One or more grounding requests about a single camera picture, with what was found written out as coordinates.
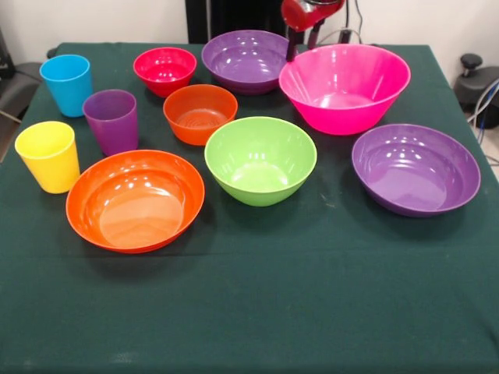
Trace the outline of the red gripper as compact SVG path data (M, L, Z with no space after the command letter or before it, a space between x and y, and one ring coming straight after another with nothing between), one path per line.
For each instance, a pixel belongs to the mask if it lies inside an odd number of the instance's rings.
M288 48L286 61L292 62L296 56L297 46L303 43L303 31L312 27L307 41L308 48L315 48L320 28L325 19L339 11L345 0L306 1L284 0L281 14L287 28Z

